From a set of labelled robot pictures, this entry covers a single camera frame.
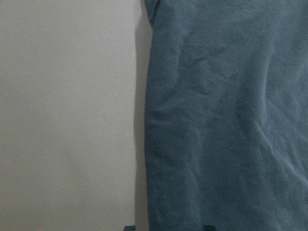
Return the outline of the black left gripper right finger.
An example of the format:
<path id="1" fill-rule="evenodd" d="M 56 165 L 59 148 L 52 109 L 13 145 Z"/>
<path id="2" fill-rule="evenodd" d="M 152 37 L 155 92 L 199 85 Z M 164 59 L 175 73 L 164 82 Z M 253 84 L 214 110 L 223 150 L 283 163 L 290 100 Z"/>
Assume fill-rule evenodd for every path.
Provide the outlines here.
<path id="1" fill-rule="evenodd" d="M 214 231 L 214 226 L 212 225 L 204 225 L 203 231 Z"/>

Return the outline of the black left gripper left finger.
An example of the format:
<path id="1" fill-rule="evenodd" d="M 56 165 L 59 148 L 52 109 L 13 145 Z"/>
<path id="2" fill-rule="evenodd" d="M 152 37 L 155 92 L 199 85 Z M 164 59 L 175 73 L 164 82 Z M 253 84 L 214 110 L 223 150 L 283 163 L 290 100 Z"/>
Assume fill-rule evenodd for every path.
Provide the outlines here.
<path id="1" fill-rule="evenodd" d="M 123 231 L 136 231 L 136 226 L 134 225 L 125 226 L 123 228 Z"/>

